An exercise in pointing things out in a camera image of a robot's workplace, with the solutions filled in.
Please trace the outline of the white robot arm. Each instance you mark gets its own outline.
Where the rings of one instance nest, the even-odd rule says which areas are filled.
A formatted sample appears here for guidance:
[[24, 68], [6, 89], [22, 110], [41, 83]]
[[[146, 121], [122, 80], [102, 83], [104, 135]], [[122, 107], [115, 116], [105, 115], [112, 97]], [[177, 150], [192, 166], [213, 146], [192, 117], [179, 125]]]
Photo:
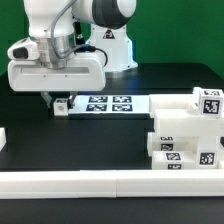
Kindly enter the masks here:
[[126, 24], [137, 0], [23, 0], [29, 36], [7, 51], [18, 92], [101, 91], [108, 72], [133, 66]]

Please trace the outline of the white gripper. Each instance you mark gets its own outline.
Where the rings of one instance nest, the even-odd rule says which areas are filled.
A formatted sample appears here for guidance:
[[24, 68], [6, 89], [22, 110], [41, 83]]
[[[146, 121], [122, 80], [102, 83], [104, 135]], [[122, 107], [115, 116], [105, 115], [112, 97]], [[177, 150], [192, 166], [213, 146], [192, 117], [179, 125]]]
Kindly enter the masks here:
[[41, 97], [51, 107], [52, 97], [48, 92], [70, 92], [68, 108], [73, 108], [76, 91], [100, 91], [106, 78], [101, 53], [77, 53], [64, 68], [48, 68], [41, 62], [38, 44], [31, 38], [22, 39], [7, 51], [8, 80], [14, 91], [42, 92]]

